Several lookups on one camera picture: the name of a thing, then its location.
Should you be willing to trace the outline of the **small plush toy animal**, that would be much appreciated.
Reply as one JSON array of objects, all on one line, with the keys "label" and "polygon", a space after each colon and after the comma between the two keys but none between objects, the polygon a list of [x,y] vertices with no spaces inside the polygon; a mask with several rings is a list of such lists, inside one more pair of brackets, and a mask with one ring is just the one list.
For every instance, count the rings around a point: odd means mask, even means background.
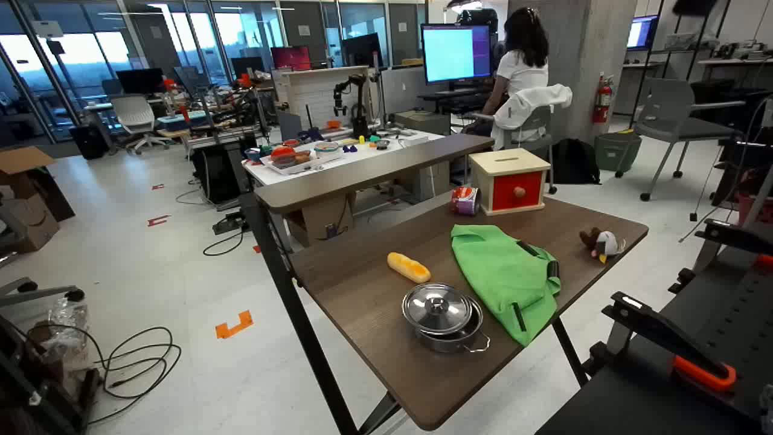
[{"label": "small plush toy animal", "polygon": [[625,242],[620,237],[616,237],[612,230],[598,228],[581,231],[579,242],[584,243],[590,257],[597,259],[602,266],[606,266],[613,257],[619,257],[625,249]]}]

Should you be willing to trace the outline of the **orange handled black clamp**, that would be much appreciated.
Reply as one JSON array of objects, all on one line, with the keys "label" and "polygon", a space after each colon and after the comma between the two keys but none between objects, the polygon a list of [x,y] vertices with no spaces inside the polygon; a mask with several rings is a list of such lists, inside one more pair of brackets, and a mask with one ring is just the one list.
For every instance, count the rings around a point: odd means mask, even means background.
[{"label": "orange handled black clamp", "polygon": [[737,370],[649,304],[625,292],[613,292],[603,313],[613,321],[606,341],[606,352],[612,357],[622,355],[632,335],[643,335],[671,352],[671,368],[683,379],[691,379],[715,393],[734,391]]}]

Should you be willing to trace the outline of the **yellow toy banana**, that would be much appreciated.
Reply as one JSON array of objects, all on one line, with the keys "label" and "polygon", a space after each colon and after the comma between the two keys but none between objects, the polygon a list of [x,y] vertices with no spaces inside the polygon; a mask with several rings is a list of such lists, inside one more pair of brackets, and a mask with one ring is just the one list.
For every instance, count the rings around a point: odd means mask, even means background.
[{"label": "yellow toy banana", "polygon": [[387,263],[391,271],[407,278],[410,282],[427,282],[430,281],[430,268],[406,254],[388,252]]}]

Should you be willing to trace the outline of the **black perforated mount plate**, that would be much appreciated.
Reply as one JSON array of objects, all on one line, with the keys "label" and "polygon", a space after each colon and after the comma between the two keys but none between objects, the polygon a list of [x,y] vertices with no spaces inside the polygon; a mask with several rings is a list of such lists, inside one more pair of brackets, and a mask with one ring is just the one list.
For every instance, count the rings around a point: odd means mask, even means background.
[{"label": "black perforated mount plate", "polygon": [[662,310],[616,292],[590,382],[537,435],[773,435],[770,254],[728,249]]}]

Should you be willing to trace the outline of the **small pink patterned cup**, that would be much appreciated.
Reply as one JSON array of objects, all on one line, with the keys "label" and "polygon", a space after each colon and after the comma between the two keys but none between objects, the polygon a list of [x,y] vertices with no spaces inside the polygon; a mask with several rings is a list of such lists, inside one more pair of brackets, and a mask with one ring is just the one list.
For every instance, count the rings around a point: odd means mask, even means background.
[{"label": "small pink patterned cup", "polygon": [[479,205],[479,191],[474,187],[459,187],[452,191],[452,210],[457,216],[475,216],[481,210]]}]

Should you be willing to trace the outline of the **cardboard box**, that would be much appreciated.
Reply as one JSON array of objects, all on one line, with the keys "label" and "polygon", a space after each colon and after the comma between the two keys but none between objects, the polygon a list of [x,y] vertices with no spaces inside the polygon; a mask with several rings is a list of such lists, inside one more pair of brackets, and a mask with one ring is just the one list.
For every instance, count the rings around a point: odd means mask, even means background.
[{"label": "cardboard box", "polygon": [[52,158],[35,144],[10,148],[0,152],[0,187],[8,189],[4,202],[10,218],[19,222],[15,252],[39,252],[52,240],[62,220],[69,220],[69,208],[58,182],[49,172]]}]

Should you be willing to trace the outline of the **white table with toys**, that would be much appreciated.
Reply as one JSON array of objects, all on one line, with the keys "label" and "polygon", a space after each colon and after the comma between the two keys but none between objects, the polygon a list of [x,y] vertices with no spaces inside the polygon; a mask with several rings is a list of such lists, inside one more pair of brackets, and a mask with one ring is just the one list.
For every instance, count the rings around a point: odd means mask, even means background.
[{"label": "white table with toys", "polygon": [[244,160],[242,167],[261,183],[282,183],[289,179],[300,179],[313,172],[327,172],[334,167],[352,165],[360,160],[381,158],[397,149],[415,148],[420,142],[438,141],[438,132],[404,129],[398,132],[388,132],[376,142],[357,142],[357,141],[317,141],[310,144],[300,144],[300,152],[307,152],[307,161],[296,161],[289,167],[278,167],[271,158]]}]

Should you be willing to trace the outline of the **steel pot with lid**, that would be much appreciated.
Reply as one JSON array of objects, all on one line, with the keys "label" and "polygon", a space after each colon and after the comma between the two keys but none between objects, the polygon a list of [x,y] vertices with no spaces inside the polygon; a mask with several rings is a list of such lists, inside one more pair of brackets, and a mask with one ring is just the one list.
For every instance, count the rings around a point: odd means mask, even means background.
[{"label": "steel pot with lid", "polygon": [[481,304],[444,282],[422,282],[407,291],[401,299],[401,316],[434,352],[481,355],[492,346],[482,332]]}]

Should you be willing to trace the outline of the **wooden box with red drawer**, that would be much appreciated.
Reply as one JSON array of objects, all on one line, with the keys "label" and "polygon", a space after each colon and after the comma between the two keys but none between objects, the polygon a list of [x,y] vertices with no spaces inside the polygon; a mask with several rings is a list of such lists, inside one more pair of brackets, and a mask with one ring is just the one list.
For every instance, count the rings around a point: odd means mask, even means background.
[{"label": "wooden box with red drawer", "polygon": [[471,183],[486,216],[539,210],[550,165],[525,148],[471,155]]}]

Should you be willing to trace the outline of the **computer monitor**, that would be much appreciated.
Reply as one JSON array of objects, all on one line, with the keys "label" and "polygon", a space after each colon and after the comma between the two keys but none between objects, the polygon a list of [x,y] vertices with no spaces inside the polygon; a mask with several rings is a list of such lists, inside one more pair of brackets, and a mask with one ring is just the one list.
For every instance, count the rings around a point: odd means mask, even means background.
[{"label": "computer monitor", "polygon": [[490,33],[486,26],[424,23],[420,36],[430,85],[490,75]]}]

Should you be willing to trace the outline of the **red fire extinguisher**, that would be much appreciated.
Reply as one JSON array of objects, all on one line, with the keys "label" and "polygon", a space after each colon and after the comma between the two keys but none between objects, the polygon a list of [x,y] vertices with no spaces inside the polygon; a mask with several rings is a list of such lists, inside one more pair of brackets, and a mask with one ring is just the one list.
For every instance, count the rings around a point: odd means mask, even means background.
[{"label": "red fire extinguisher", "polygon": [[593,126],[602,126],[609,121],[612,97],[613,97],[613,79],[602,73],[597,81],[593,106],[592,106]]}]

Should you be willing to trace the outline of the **orange floor marker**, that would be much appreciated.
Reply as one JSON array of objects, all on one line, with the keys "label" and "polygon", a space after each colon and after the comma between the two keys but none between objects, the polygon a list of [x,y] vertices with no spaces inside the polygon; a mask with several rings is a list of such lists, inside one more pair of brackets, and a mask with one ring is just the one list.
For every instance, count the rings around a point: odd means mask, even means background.
[{"label": "orange floor marker", "polygon": [[215,338],[231,338],[242,332],[247,332],[248,326],[253,326],[253,316],[248,310],[240,312],[236,321],[234,324],[218,324],[215,326]]}]

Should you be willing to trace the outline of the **person in white shirt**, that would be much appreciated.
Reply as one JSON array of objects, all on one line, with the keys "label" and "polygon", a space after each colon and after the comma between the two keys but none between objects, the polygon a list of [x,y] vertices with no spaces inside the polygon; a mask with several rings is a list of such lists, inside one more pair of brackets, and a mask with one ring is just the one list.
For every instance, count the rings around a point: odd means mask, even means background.
[{"label": "person in white shirt", "polygon": [[515,10],[505,21],[505,54],[492,75],[482,113],[492,117],[507,97],[549,85],[549,36],[533,8]]}]

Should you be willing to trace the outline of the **green cloth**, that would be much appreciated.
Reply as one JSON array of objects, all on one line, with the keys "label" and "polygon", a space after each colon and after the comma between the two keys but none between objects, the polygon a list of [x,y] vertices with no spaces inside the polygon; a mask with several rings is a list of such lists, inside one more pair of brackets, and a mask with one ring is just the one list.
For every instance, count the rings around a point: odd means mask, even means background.
[{"label": "green cloth", "polygon": [[557,259],[498,225],[455,225],[450,243],[475,298],[511,341],[528,346],[557,312]]}]

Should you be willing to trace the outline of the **brown folding table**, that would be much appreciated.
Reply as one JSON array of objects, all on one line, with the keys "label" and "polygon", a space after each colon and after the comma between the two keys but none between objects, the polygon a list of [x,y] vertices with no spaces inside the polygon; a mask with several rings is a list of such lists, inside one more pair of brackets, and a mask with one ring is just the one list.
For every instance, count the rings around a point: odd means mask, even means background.
[{"label": "brown folding table", "polygon": [[[550,201],[532,212],[462,218],[430,205],[391,225],[289,252],[265,201],[242,212],[340,435],[369,435],[404,411],[434,431],[486,387],[606,268],[579,235],[609,230],[635,246],[647,228]],[[383,384],[357,422],[304,304],[313,301]]]}]

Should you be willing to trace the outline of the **black backpack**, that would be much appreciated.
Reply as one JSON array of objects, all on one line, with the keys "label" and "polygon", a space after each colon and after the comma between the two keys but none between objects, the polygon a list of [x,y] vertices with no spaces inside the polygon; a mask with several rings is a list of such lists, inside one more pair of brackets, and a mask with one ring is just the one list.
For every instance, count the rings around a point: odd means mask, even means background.
[{"label": "black backpack", "polygon": [[557,183],[597,183],[598,167],[590,142],[564,137],[554,144],[554,179]]}]

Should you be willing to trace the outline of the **grey office chair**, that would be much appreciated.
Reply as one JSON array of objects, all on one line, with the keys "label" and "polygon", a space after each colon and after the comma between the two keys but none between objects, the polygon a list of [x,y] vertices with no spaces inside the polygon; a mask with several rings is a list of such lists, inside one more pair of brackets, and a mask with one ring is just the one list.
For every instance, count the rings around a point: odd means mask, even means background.
[{"label": "grey office chair", "polygon": [[662,155],[649,187],[639,193],[643,201],[653,197],[657,179],[677,142],[680,142],[686,152],[695,141],[725,141],[734,135],[730,126],[695,119],[694,102],[694,86],[683,79],[649,77],[643,81],[635,106],[635,132],[662,141],[666,144],[666,152]]}]

